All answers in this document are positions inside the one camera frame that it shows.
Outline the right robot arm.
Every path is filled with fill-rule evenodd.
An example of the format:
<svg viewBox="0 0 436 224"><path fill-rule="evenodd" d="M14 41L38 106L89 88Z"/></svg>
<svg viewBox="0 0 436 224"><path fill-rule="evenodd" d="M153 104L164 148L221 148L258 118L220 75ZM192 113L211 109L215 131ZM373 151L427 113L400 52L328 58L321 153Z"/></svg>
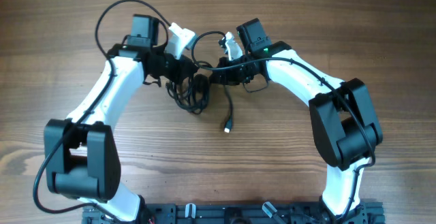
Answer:
<svg viewBox="0 0 436 224"><path fill-rule="evenodd" d="M369 220L368 205L359 198L364 169L375 164L375 148L382 129L364 82L344 81L318 70L285 42L272 42L260 20L237 27L236 43L228 32L219 40L225 56L213 70L213 82L246 84L256 75L284 86L308 108L315 147L326 162L326 186L315 213L292 214L290 219L318 223Z"/></svg>

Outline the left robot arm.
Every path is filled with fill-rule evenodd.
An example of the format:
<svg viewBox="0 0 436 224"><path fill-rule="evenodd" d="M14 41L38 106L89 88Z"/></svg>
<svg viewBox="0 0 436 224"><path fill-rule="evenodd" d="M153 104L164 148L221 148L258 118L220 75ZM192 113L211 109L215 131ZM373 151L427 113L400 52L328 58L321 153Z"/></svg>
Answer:
<svg viewBox="0 0 436 224"><path fill-rule="evenodd" d="M44 128L45 159L35 179L46 178L51 193L77 199L80 208L93 208L113 223L137 223L143 199L121 182L121 162L113 131L133 94L146 77L183 81L195 67L183 56L196 37L175 22L159 45L161 20L133 17L131 33L105 52L104 70L82 103L63 120Z"/></svg>

